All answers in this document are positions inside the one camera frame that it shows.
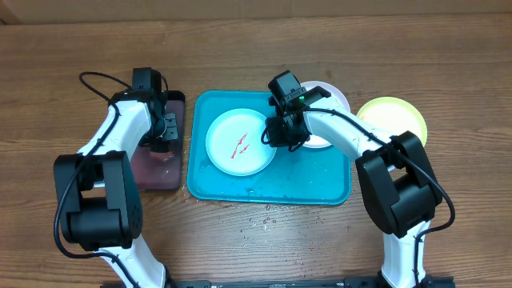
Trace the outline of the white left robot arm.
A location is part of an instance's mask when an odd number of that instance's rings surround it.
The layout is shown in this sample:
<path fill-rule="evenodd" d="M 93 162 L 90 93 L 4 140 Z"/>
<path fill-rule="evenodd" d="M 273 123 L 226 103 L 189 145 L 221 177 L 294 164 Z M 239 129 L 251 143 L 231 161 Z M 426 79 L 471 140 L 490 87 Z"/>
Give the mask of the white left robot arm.
<path fill-rule="evenodd" d="M 142 236 L 130 165 L 139 147 L 167 153 L 180 141 L 176 117 L 166 110 L 172 95 L 159 71 L 135 68 L 132 82 L 106 99 L 107 116 L 92 139 L 54 162 L 56 247 L 68 258 L 104 259 L 124 287 L 175 285 Z"/>

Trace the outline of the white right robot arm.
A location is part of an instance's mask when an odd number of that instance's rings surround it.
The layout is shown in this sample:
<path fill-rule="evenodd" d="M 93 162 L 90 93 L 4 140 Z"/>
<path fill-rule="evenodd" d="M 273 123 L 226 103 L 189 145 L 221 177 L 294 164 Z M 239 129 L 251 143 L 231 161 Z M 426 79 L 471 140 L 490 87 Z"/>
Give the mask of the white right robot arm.
<path fill-rule="evenodd" d="M 296 151 L 311 136 L 340 150 L 356 165 L 364 206 L 383 232 L 384 263 L 376 277 L 346 278 L 345 287 L 452 287 L 452 278 L 423 268 L 425 236 L 441 202 L 450 203 L 435 178 L 420 139 L 393 135 L 364 122 L 339 105 L 331 93 L 307 89 L 285 71 L 268 88 L 276 115 L 266 120 L 261 141 Z"/>

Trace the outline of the yellow green plate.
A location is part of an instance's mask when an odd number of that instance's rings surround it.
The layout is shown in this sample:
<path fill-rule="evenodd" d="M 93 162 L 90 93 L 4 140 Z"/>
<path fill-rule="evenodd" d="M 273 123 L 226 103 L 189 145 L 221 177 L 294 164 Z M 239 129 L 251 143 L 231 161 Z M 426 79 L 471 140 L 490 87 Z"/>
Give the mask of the yellow green plate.
<path fill-rule="evenodd" d="M 368 101 L 357 116 L 379 129 L 399 135 L 405 131 L 415 134 L 426 145 L 427 126 L 424 117 L 410 103 L 395 97 L 380 97 Z"/>

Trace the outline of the light blue plate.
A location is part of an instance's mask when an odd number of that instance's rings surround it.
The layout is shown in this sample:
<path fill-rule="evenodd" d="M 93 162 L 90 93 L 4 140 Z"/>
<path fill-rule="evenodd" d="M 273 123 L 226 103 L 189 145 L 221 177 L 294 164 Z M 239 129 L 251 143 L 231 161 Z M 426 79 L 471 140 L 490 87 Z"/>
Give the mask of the light blue plate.
<path fill-rule="evenodd" d="M 247 108 L 229 110 L 218 116 L 206 133 L 206 152 L 220 171 L 232 176 L 249 176 L 264 170 L 277 149 L 263 144 L 266 117 Z"/>

